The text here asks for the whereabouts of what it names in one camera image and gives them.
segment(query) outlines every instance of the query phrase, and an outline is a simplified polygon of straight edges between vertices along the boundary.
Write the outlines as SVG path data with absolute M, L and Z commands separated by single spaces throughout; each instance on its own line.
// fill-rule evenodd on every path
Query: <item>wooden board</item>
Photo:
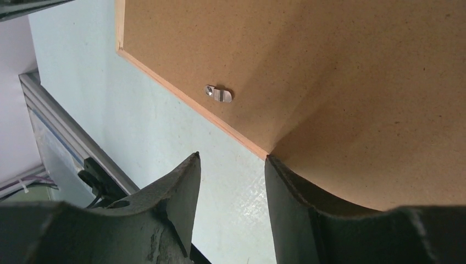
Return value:
M 371 208 L 466 204 L 463 0 L 115 3 L 118 53 L 260 158 Z

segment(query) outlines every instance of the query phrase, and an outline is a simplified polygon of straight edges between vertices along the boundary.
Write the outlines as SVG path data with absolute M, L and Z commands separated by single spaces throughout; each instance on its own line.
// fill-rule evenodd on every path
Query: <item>metal latch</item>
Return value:
M 214 100 L 219 102 L 229 103 L 231 100 L 233 100 L 233 97 L 229 91 L 224 89 L 217 89 L 213 85 L 206 85 L 204 91 L 206 92 L 206 95 L 214 98 Z

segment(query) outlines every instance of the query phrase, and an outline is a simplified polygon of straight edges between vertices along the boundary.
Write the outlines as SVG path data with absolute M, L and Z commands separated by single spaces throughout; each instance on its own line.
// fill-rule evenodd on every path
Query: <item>white wall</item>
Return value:
M 36 68 L 27 16 L 0 23 L 0 183 L 41 164 L 18 74 Z

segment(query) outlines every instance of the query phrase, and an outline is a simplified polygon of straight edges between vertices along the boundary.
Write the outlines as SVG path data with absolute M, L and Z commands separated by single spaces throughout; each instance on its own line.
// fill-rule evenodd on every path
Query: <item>light blue table surface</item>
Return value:
M 139 187 L 200 152 L 192 241 L 212 263 L 275 263 L 264 162 L 115 53 L 113 1 L 29 18 L 42 85 Z

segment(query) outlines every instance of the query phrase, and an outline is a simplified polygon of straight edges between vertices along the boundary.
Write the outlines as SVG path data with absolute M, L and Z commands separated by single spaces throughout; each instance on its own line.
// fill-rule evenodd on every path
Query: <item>wooden edge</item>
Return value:
M 265 161 L 268 153 L 264 151 L 261 147 L 257 146 L 254 142 L 251 140 L 247 139 L 245 136 L 241 135 L 238 131 L 236 131 L 234 128 L 232 128 L 230 125 L 226 124 L 223 120 L 218 118 L 216 115 L 211 113 L 209 110 L 205 109 L 203 106 L 201 106 L 198 102 L 187 96 L 184 92 L 176 88 L 174 85 L 160 77 L 158 74 L 150 70 L 147 66 L 142 64 L 139 60 L 137 60 L 135 57 L 127 53 L 122 49 L 123 46 L 121 46 L 116 52 L 119 56 L 125 58 L 128 62 L 130 62 L 132 65 L 134 65 L 136 68 L 139 70 L 143 71 L 145 74 L 149 75 L 154 81 L 156 81 L 158 84 L 162 85 L 164 88 L 169 90 L 171 93 L 173 93 L 176 97 L 181 99 L 183 102 L 185 102 L 188 106 L 193 108 L 196 112 L 198 112 L 200 115 L 203 117 L 207 118 L 210 122 L 212 122 L 214 125 L 219 127 L 223 132 L 227 133 L 234 139 L 236 139 L 239 143 L 241 143 L 244 147 L 249 149 L 252 153 L 257 155 L 259 158 Z
M 123 49 L 123 35 L 125 29 L 126 0 L 115 0 L 115 49 Z

